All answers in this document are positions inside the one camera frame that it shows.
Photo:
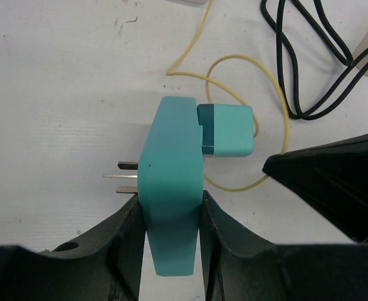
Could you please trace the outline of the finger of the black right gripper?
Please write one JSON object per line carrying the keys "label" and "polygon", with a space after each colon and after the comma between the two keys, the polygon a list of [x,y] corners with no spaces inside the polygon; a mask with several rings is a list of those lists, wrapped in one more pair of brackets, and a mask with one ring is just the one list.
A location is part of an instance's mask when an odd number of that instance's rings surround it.
{"label": "finger of the black right gripper", "polygon": [[368,134],[269,157],[263,172],[356,242],[368,242]]}

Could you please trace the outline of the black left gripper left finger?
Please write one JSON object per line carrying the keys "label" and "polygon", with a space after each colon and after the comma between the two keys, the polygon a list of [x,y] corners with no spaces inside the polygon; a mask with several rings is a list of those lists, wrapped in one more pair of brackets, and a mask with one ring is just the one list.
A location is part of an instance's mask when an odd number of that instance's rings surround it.
{"label": "black left gripper left finger", "polygon": [[53,251],[0,245],[0,300],[138,300],[144,240],[134,195]]}

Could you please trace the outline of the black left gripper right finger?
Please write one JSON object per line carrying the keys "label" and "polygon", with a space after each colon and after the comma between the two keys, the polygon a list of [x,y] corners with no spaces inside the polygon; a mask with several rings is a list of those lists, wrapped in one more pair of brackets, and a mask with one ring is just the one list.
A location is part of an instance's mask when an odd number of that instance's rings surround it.
{"label": "black left gripper right finger", "polygon": [[368,243],[276,245],[203,192],[206,300],[368,300]]}

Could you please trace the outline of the teal triangular power socket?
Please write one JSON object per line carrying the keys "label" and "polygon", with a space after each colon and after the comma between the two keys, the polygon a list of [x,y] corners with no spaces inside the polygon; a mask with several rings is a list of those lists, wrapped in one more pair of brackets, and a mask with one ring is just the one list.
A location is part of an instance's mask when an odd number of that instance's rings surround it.
{"label": "teal triangular power socket", "polygon": [[162,277],[194,273],[203,196],[202,127],[191,97],[160,101],[138,162],[119,162],[136,170],[136,192],[155,272]]}

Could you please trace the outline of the teal charger plug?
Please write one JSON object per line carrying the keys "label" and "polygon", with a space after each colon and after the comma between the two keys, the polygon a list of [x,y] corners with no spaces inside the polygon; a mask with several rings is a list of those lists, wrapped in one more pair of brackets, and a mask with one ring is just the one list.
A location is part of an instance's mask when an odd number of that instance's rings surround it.
{"label": "teal charger plug", "polygon": [[199,104],[202,153],[214,157],[247,157],[254,151],[253,109],[247,105]]}

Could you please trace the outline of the white triangular power socket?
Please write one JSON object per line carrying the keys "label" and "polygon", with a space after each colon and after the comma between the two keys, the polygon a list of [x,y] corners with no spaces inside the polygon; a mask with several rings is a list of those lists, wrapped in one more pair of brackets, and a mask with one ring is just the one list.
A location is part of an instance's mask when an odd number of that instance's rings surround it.
{"label": "white triangular power socket", "polygon": [[205,4],[208,0],[181,0],[184,2],[192,3],[192,4]]}

